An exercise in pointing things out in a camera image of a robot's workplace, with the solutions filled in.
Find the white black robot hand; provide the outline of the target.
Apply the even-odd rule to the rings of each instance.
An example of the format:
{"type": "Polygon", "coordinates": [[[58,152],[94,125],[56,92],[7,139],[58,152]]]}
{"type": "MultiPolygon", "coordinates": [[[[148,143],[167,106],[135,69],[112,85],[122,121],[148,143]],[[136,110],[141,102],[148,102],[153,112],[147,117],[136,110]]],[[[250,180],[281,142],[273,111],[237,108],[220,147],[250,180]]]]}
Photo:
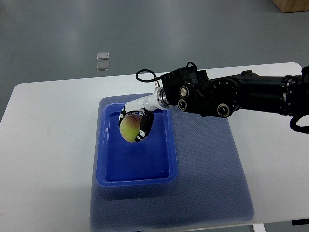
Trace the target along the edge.
{"type": "Polygon", "coordinates": [[[140,129],[135,138],[135,142],[140,142],[149,135],[154,121],[154,114],[152,111],[157,109],[160,109],[160,104],[157,100],[156,93],[129,101],[124,105],[119,114],[118,126],[120,126],[126,115],[132,114],[133,112],[144,111],[141,116],[140,129]]]}

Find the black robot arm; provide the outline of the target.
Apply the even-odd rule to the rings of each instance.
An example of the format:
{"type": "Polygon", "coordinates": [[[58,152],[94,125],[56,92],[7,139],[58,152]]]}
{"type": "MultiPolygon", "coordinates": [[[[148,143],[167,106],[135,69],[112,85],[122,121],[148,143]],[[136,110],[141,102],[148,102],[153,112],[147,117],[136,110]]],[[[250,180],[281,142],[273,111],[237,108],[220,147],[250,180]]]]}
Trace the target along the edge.
{"type": "Polygon", "coordinates": [[[132,114],[140,114],[141,124],[135,142],[144,140],[150,133],[153,112],[177,106],[183,112],[227,118],[239,109],[277,113],[290,116],[290,128],[308,133],[308,126],[298,121],[309,113],[309,69],[301,75],[263,77],[250,70],[240,74],[209,79],[205,70],[192,62],[162,76],[153,94],[127,102],[119,115],[119,122],[132,114]]]}

